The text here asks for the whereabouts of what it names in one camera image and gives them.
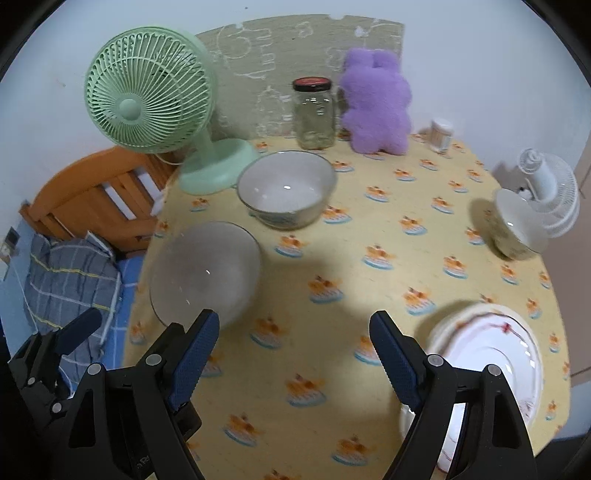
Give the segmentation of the red trimmed white plate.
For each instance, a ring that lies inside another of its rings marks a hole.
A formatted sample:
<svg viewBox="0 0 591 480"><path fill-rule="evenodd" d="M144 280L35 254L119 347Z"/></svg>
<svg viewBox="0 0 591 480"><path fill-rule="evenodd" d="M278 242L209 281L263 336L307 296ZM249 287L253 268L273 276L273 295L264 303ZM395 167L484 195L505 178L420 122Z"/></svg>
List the red trimmed white plate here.
<svg viewBox="0 0 591 480"><path fill-rule="evenodd" d="M532 428L542 400L544 368L538 341L525 319L498 304L471 303L449 311L418 338L428 354L438 354L456 368L501 370L527 428Z"/></svg>

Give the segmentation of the green leaf bowl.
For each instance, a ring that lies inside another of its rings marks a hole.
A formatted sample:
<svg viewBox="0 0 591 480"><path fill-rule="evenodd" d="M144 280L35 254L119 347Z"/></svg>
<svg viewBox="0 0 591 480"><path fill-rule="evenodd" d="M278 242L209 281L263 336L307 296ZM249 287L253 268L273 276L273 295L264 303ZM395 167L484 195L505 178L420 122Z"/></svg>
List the green leaf bowl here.
<svg viewBox="0 0 591 480"><path fill-rule="evenodd" d="M541 216L508 189L494 192L491 231L496 248L516 261L541 255L549 242Z"/></svg>

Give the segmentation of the blue bed sheet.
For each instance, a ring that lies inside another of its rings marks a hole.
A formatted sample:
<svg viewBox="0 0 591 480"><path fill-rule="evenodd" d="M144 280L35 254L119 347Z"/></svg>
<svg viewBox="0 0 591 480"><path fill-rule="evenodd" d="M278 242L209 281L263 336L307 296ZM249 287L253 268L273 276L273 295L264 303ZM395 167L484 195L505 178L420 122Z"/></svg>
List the blue bed sheet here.
<svg viewBox="0 0 591 480"><path fill-rule="evenodd" d="M146 336L140 322L131 325L131 308L137 293L143 256L132 257L117 263L120 272L120 297L108 327L104 341L99 343L99 359L107 369L123 366L124 347L127 343L144 345Z"/></svg>

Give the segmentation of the grey plaid pillow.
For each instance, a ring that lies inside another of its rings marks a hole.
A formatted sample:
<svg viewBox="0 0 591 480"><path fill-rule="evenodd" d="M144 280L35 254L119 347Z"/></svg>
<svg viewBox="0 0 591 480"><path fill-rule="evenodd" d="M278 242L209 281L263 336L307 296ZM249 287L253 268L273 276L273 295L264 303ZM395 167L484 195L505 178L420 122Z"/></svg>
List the grey plaid pillow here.
<svg viewBox="0 0 591 480"><path fill-rule="evenodd" d="M75 389L86 368L101 360L117 312L122 279L114 254L92 233L68 241L37 234L29 258L24 309L40 333L61 330L90 308L101 315L100 327L60 361L62 377Z"/></svg>

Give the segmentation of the beige door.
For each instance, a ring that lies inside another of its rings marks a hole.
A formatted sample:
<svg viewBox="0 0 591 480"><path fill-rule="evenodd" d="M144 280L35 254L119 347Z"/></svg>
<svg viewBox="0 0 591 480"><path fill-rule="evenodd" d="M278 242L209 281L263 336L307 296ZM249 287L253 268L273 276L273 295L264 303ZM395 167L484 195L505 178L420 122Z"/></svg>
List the beige door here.
<svg viewBox="0 0 591 480"><path fill-rule="evenodd" d="M572 381L581 385L590 380L590 145L577 165L580 214L573 230L575 254L573 312L570 314L569 345Z"/></svg>

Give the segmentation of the wooden bed headboard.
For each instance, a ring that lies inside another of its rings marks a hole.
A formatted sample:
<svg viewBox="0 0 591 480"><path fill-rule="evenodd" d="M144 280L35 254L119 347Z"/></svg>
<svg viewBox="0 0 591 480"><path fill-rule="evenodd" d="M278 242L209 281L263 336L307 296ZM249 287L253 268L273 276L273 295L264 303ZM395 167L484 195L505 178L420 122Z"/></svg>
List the wooden bed headboard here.
<svg viewBox="0 0 591 480"><path fill-rule="evenodd" d="M113 147L58 172L19 213L35 232L58 240L91 232L124 254L143 251L157 220L152 214L155 200L140 181L139 169L158 191L175 170L154 155Z"/></svg>

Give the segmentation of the yellow cake print tablecloth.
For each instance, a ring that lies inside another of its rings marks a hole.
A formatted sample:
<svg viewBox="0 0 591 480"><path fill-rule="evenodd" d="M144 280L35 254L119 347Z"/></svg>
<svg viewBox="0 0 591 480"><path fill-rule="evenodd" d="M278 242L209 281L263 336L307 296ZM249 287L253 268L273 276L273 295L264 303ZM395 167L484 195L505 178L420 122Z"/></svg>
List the yellow cake print tablecloth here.
<svg viewBox="0 0 591 480"><path fill-rule="evenodd" d="M445 156L412 142L404 157L325 151L338 186L322 218L280 232L249 215L235 191L206 199L170 184L136 288L125 360L162 331L149 284L160 250L185 228L238 224L262 249L259 292L221 331L193 395L202 425L189 447L209 479L380 479L401 445L400 405L370 351L378 310L425 342L439 321L472 303L509 307L534 333L543 360L535 450L570 407L564 325L540 258L513 262L488 246L497 181L465 146Z"/></svg>

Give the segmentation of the green desk fan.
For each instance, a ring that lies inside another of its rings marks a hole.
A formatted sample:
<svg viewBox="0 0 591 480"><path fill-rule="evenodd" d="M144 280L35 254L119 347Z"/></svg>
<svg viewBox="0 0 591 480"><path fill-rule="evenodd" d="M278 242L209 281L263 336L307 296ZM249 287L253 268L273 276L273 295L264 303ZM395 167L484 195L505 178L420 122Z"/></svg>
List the green desk fan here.
<svg viewBox="0 0 591 480"><path fill-rule="evenodd" d="M108 40L85 76L86 110L101 133L134 152L182 150L180 189L209 195L235 186L259 157L249 141L211 140L214 66L197 36L145 26Z"/></svg>

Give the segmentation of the white standing fan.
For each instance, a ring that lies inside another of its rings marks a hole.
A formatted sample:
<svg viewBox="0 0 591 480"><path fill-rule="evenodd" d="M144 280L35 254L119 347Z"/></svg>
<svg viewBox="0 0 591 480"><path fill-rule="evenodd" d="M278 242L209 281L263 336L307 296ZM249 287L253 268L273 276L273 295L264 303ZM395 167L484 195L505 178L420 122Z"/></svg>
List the white standing fan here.
<svg viewBox="0 0 591 480"><path fill-rule="evenodd" d="M518 168L526 184L519 194L541 216L548 237L565 235L580 212L574 171L561 157L532 148L521 153Z"/></svg>

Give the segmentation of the cotton swab container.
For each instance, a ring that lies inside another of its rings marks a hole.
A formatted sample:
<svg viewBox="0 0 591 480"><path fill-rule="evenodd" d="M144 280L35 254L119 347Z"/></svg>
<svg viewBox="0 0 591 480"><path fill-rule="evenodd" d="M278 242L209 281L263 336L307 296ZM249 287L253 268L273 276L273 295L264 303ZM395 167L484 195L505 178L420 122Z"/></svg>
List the cotton swab container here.
<svg viewBox="0 0 591 480"><path fill-rule="evenodd" d="M453 124L443 118L434 118L431 121L429 144L433 151L446 153L449 150L454 135Z"/></svg>

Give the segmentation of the green elephant print mat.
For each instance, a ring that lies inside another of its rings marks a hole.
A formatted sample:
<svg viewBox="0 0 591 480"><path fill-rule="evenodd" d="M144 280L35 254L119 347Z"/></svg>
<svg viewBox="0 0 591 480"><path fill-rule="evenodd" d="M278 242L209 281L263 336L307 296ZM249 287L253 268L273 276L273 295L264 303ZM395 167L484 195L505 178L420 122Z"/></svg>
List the green elephant print mat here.
<svg viewBox="0 0 591 480"><path fill-rule="evenodd" d="M349 49L401 55L404 34L400 22L327 14L259 18L198 33L217 77L212 138L290 136L294 79L321 76L338 84Z"/></svg>

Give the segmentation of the glass jar black lid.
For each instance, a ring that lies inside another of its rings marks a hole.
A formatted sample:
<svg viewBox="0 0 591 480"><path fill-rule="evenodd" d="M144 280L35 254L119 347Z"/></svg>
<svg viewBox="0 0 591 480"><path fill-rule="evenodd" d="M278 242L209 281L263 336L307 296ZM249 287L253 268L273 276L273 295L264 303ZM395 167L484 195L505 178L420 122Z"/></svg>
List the glass jar black lid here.
<svg viewBox="0 0 591 480"><path fill-rule="evenodd" d="M335 102L332 81L325 77L301 77L291 84L294 100L294 133L298 145L324 150L335 143Z"/></svg>

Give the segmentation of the purple plush toy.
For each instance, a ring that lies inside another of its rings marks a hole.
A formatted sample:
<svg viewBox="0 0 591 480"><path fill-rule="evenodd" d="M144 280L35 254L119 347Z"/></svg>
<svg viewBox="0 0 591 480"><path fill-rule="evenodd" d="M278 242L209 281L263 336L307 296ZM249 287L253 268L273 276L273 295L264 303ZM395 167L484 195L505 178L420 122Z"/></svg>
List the purple plush toy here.
<svg viewBox="0 0 591 480"><path fill-rule="evenodd" d="M349 49L339 87L346 101L342 128L349 132L353 151L407 153L412 92L393 51Z"/></svg>

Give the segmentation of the wall socket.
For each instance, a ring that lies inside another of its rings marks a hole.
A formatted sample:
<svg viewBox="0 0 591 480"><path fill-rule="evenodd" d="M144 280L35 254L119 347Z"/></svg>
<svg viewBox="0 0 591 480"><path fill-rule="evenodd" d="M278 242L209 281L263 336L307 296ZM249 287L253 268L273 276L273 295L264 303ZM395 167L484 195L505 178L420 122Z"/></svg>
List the wall socket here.
<svg viewBox="0 0 591 480"><path fill-rule="evenodd" d="M20 234L14 229L10 228L8 233L5 236L4 243L11 249L14 250L18 241L20 239Z"/></svg>

